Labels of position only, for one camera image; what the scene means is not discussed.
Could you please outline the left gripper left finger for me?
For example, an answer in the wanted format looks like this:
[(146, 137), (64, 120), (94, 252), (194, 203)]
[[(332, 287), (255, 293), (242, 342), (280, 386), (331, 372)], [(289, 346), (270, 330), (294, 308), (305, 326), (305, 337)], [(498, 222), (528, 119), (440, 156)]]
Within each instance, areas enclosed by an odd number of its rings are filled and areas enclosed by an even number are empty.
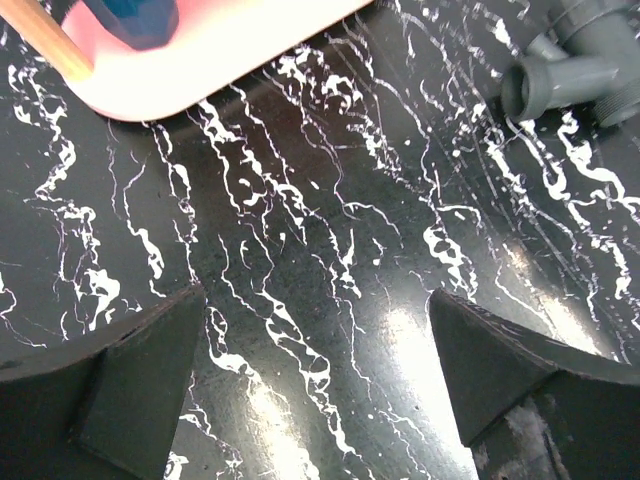
[(4, 479), (160, 479), (204, 323), (201, 286), (1, 365)]

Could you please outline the grey pipe tee fitting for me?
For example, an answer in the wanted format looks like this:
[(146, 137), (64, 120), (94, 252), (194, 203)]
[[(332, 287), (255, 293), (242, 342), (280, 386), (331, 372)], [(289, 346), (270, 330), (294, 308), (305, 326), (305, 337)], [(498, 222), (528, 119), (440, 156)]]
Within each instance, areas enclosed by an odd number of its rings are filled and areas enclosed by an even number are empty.
[(639, 42), (629, 25), (629, 1), (557, 1), (550, 31), (536, 36), (505, 72), (500, 92), (515, 122), (546, 111), (590, 103), (598, 125), (639, 113)]

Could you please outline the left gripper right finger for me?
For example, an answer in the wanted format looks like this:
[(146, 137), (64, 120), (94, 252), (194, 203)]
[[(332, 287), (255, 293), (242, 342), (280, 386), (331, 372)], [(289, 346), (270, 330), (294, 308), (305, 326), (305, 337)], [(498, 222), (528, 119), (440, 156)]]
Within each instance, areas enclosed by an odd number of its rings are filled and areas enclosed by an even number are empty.
[(442, 289), (429, 317), (461, 443), (481, 479), (636, 479), (639, 369)]

